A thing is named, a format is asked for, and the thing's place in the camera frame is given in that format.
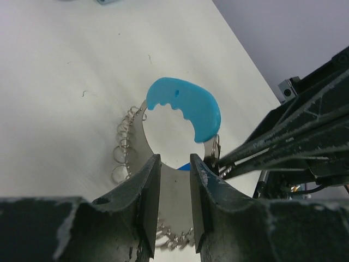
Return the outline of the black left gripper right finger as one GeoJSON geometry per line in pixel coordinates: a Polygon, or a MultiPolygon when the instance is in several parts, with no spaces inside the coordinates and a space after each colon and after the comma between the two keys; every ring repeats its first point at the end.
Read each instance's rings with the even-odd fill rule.
{"type": "Polygon", "coordinates": [[[347,200],[253,199],[190,156],[202,261],[348,261],[347,200]]]}

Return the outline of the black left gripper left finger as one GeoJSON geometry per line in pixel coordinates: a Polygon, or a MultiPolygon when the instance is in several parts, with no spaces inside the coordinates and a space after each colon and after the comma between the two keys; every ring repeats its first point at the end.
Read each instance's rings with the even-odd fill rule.
{"type": "Polygon", "coordinates": [[[154,257],[161,159],[105,195],[1,199],[1,261],[149,261],[154,257]]]}

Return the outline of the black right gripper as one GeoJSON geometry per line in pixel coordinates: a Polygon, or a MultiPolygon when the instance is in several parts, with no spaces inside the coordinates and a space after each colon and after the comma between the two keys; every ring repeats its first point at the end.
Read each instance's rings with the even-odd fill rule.
{"type": "Polygon", "coordinates": [[[272,110],[247,141],[222,157],[223,179],[256,170],[305,170],[296,183],[319,188],[348,184],[348,49],[306,77],[296,79],[297,96],[272,110]],[[275,147],[238,165],[234,162],[301,133],[303,142],[275,147]]]}

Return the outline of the key with blue tag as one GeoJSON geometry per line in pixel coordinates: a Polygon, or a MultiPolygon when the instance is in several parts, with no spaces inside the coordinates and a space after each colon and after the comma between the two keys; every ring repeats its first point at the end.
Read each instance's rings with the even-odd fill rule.
{"type": "Polygon", "coordinates": [[[185,165],[181,166],[177,170],[178,171],[190,171],[190,163],[186,163],[185,165]]]}

